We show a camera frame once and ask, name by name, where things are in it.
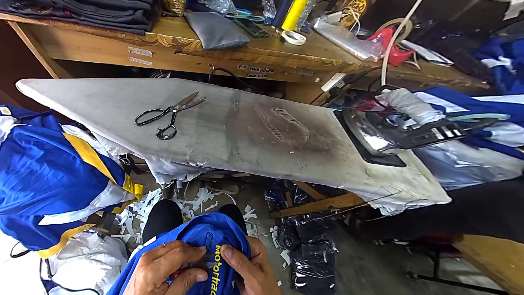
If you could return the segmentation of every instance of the blue and white fabric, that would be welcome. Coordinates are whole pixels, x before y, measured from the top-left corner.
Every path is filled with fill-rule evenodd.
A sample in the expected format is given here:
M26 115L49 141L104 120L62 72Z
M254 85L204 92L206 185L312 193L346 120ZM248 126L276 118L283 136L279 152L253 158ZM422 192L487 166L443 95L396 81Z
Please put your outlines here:
M462 139L477 148L487 148L524 160L516 147L524 145L524 95L471 97L445 87L434 87L415 95L436 110L453 116L501 113L511 117Z
M491 69L500 94L524 94L524 39L491 38L474 56Z
M0 106L0 229L47 258L93 226L97 211L139 200L122 168L66 131L51 112Z

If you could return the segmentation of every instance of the blue fabric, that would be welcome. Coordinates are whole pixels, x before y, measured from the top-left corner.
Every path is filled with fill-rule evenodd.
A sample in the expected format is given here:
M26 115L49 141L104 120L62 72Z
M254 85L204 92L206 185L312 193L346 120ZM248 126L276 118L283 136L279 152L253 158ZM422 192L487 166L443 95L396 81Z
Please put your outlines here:
M511 59L514 72L505 66L491 68L495 86L500 94L524 94L524 39L503 43L500 37L492 38L474 52L474 56L480 60L499 60L499 57Z
M199 215L187 223L175 228L174 230L157 237L157 239L141 249L135 256L133 256L107 295L123 294L129 283L129 279L138 264L138 259L147 251L156 248L162 243L167 243L174 240L181 240L192 247L206 246L208 253L215 255L216 247L221 245L231 245L234 248L242 251L248 258L251 257L251 248L246 236L240 227L226 215L215 212L210 214ZM220 256L222 265L218 271L220 281L217 284L217 295L239 295L239 290L236 284L232 285L232 281L237 278L238 274L230 267ZM208 279L205 282L197 282L186 293L187 295L202 295L211 294L211 282L213 270L208 270Z
M85 222L38 225L43 216L0 215L0 229L6 235L19 240L31 251L49 249L58 244L62 234L71 228L77 228Z
M86 208L106 189L109 178L82 160L51 112L7 107L17 123L27 125L12 127L0 143L0 228L30 250L48 249L66 230L85 223L40 226L43 217ZM122 168L98 156L122 186Z
M445 87L434 87L424 90L423 92L444 99L453 104L456 104L457 106L469 110L469 112L453 112L452 114L454 116L479 113L508 114L511 116L511 118L505 120L504 122L512 122L514 124L524 127L524 104L510 102L480 101L472 98L471 96L462 94L460 92ZM431 106L434 109L440 110L444 114L446 114L445 107L432 103ZM473 134L467 136L461 141L471 146L492 149L494 151L524 160L524 153L518 151L514 147L489 140L488 138L491 136L492 133L489 131L475 131Z

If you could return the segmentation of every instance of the mobile phone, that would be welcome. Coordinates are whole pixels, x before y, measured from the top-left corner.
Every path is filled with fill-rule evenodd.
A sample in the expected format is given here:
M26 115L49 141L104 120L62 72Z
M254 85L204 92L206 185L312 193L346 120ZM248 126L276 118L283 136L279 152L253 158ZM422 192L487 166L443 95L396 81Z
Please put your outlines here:
M253 38L268 38L269 34L261 29L257 24L253 23L247 18L236 18L233 20L239 25L244 31L253 36Z

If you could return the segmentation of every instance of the wooden table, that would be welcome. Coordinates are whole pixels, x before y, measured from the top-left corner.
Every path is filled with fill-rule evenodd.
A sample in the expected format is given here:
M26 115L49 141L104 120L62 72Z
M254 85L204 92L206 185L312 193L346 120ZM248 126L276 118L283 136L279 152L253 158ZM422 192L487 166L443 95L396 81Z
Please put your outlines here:
M524 245L487 236L464 235L453 244L463 257L514 295L524 295Z
M209 73L208 64L214 64L239 77L292 82L287 83L287 99L310 102L335 73L360 72L379 66L379 63L358 60L317 33L308 34L302 46L282 43L270 27L264 27L270 33L269 38L253 38L242 48L203 50L202 43L183 17L159 18L152 31L144 36L1 13L0 19L12 26L54 78L74 77L56 62L57 59L199 73ZM454 68L425 61L420 65L420 71L408 65L390 66L388 81L411 90L447 86L478 94L488 88L480 80ZM375 71L353 87L366 89L377 75Z

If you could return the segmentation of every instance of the hand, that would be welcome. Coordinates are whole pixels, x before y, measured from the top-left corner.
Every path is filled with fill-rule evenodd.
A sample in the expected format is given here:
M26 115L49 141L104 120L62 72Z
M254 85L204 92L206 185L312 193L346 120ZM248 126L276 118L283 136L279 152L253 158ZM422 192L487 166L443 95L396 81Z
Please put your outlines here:
M172 274L181 266L199 261L205 253L204 246L193 248L182 241L172 241L145 252L138 260L124 295L184 295L195 282L207 280L208 273L201 268L188 268L176 277ZM166 282L168 277L173 280L171 285Z
M280 295L280 288L267 258L266 247L257 239L247 237L251 246L251 261L230 245L222 245L224 260L244 278L238 282L241 295Z

